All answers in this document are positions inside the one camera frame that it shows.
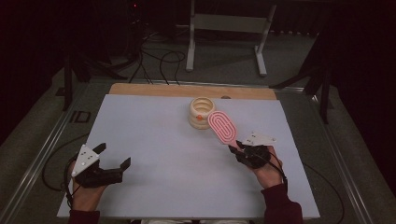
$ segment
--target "gray floor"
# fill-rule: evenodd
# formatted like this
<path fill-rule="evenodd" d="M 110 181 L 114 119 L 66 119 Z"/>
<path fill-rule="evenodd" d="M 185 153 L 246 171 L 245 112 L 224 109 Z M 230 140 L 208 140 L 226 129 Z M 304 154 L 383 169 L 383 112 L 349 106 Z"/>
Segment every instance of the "gray floor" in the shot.
<path fill-rule="evenodd" d="M 185 37 L 159 41 L 162 38 L 154 35 L 145 45 L 145 51 L 160 58 L 166 52 L 162 49 L 187 53 Z M 270 35 L 263 54 L 269 75 L 263 78 L 258 76 L 253 56 L 255 42 L 251 40 L 197 42 L 194 71 L 187 73 L 184 70 L 184 60 L 177 80 L 182 85 L 190 82 L 262 87 L 276 84 L 297 74 L 315 41 L 300 35 Z M 169 55 L 166 59 L 175 60 L 176 56 Z M 150 78 L 162 80 L 160 61 L 145 54 L 143 65 Z M 120 74 L 130 77 L 136 67 L 134 64 Z M 176 63 L 163 64 L 163 72 L 173 84 L 176 69 Z M 55 96 L 63 85 L 62 71 L 54 77 L 51 89 L 0 148 L 1 223 L 7 223 L 8 219 L 8 223 L 66 223 L 66 220 L 56 217 L 64 195 L 47 189 L 39 176 L 40 170 L 33 169 L 32 164 L 40 163 L 40 158 L 47 158 L 47 150 L 68 143 L 48 163 L 46 178 L 58 188 L 63 166 L 84 143 L 86 136 L 83 134 L 90 131 L 104 95 L 115 82 L 118 81 L 96 75 L 88 84 L 76 84 L 75 103 L 70 111 L 62 112 L 63 98 Z M 133 82 L 146 82 L 142 69 Z M 337 90 L 331 89 L 330 124 L 323 125 L 315 102 L 297 89 L 304 84 L 305 80 L 295 83 L 295 88 L 278 91 L 276 96 L 285 109 L 302 161 L 322 174 L 336 189 L 334 191 L 324 178 L 305 166 L 321 215 L 321 218 L 305 223 L 336 223 L 340 219 L 342 205 L 335 192 L 340 194 L 345 207 L 341 223 L 395 223 L 395 198 L 377 170 Z M 91 112 L 92 118 L 88 123 L 68 122 L 74 110 Z M 54 132 L 54 127 L 62 131 Z M 101 223 L 126 222 L 103 218 Z"/>

